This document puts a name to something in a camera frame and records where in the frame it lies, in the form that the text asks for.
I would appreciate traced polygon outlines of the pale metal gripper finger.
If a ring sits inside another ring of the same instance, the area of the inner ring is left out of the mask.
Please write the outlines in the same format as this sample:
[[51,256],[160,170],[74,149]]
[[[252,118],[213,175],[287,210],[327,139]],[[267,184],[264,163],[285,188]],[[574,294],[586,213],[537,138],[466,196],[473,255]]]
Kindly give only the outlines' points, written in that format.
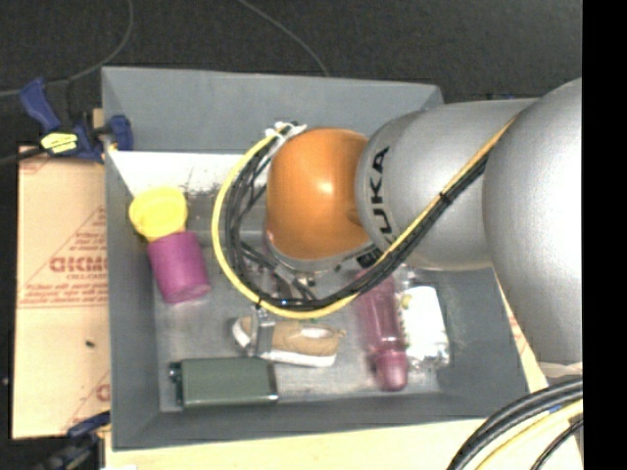
[[252,315],[251,350],[253,355],[263,356],[271,352],[274,327],[274,317],[264,308],[257,307]]

